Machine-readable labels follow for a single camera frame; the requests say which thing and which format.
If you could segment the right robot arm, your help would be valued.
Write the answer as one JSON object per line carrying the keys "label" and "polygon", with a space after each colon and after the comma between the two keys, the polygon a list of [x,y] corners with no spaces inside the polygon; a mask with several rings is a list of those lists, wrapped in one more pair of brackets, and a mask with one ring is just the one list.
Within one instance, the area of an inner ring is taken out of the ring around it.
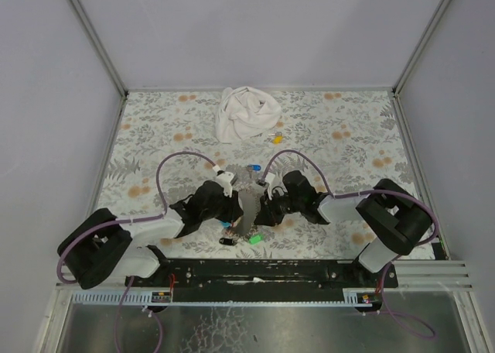
{"label": "right robot arm", "polygon": [[312,224],[361,219],[375,239],[357,256],[357,264],[370,273],[409,255],[437,225],[429,207],[389,179],[380,180],[372,190],[337,196],[318,192],[298,170],[285,174],[282,184],[278,189],[271,181],[265,183],[254,224],[274,227],[295,213]]}

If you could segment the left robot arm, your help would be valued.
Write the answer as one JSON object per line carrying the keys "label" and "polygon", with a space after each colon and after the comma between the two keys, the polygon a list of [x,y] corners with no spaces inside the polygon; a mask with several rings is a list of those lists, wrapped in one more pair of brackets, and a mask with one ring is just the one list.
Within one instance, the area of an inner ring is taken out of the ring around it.
{"label": "left robot arm", "polygon": [[155,242],[191,235],[211,219],[236,225],[243,215],[239,193],[228,193],[212,180],[155,216],[117,218],[101,208],[59,245],[57,277],[83,290],[110,276],[149,278],[160,267],[160,259],[152,251]]}

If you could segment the key with green tag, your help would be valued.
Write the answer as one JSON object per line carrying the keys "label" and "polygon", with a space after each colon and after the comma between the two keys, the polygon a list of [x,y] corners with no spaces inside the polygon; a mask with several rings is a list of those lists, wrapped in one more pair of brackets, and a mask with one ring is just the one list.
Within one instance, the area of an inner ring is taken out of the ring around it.
{"label": "key with green tag", "polygon": [[257,234],[253,235],[252,237],[249,238],[248,242],[251,245],[258,244],[259,242],[262,242],[264,240],[264,236],[262,234]]}

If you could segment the blue keyring holder with rings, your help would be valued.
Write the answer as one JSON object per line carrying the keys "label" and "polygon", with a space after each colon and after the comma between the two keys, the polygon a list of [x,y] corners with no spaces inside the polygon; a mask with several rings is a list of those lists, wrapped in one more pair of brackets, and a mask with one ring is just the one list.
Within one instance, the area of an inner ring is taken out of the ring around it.
{"label": "blue keyring holder with rings", "polygon": [[237,242],[248,241],[258,233],[258,227],[254,224],[254,220],[260,209],[260,198],[263,191],[263,188],[256,184],[239,190],[239,199],[244,214],[233,228],[229,227],[224,230],[225,238],[232,238]]}

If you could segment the key with black tag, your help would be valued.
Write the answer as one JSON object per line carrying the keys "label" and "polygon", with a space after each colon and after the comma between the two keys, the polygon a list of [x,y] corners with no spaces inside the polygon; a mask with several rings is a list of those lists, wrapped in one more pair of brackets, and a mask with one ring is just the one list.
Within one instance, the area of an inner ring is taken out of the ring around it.
{"label": "key with black tag", "polygon": [[237,244],[237,240],[234,238],[220,238],[219,243],[226,246],[235,246]]}

